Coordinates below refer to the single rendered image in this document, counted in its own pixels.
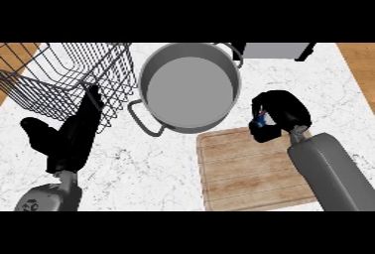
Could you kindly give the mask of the wooden cutting board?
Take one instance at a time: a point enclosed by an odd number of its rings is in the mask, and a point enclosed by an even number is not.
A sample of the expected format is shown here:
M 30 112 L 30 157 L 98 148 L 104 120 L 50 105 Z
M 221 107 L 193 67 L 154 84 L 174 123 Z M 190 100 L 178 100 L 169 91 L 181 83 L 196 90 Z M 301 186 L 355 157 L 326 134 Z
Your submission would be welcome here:
M 286 154 L 284 131 L 258 143 L 246 127 L 199 134 L 196 155 L 209 211 L 271 210 L 315 201 Z

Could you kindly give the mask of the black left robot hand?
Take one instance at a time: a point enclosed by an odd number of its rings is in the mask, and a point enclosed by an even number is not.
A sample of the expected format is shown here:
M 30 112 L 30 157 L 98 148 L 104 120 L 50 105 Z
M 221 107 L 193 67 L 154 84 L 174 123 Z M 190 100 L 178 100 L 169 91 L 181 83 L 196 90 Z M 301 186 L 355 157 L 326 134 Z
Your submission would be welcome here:
M 33 117 L 20 120 L 30 148 L 47 156 L 45 172 L 76 172 L 85 165 L 91 152 L 103 102 L 97 86 L 85 92 L 79 109 L 59 130 Z

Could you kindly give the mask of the grey appliance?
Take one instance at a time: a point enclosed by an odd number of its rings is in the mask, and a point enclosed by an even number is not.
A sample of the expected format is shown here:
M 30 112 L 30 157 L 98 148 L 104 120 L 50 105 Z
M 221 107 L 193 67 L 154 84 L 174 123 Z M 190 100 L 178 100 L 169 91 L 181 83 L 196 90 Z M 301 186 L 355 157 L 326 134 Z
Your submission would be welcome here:
M 302 62 L 314 43 L 231 43 L 245 59 L 286 59 Z

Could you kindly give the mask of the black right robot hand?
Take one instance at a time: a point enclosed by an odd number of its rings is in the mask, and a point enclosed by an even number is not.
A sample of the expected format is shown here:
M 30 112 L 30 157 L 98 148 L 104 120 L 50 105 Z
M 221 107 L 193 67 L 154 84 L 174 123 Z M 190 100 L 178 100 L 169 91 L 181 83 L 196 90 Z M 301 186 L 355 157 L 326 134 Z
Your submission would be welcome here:
M 258 114 L 265 111 L 265 126 L 256 125 Z M 265 143 L 281 135 L 289 134 L 289 141 L 295 144 L 304 140 L 304 131 L 311 125 L 308 111 L 286 90 L 270 90 L 261 92 L 252 99 L 252 115 L 249 131 L 258 143 Z

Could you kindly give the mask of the grey metal pot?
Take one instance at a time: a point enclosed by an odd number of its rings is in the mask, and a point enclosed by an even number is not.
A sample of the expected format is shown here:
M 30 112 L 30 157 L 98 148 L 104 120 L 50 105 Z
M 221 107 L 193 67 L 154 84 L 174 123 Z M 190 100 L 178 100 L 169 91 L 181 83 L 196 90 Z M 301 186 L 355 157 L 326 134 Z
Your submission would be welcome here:
M 234 63 L 215 43 L 169 43 L 149 56 L 137 79 L 138 99 L 126 104 L 152 136 L 163 129 L 196 134 L 227 117 L 240 93 L 243 58 Z

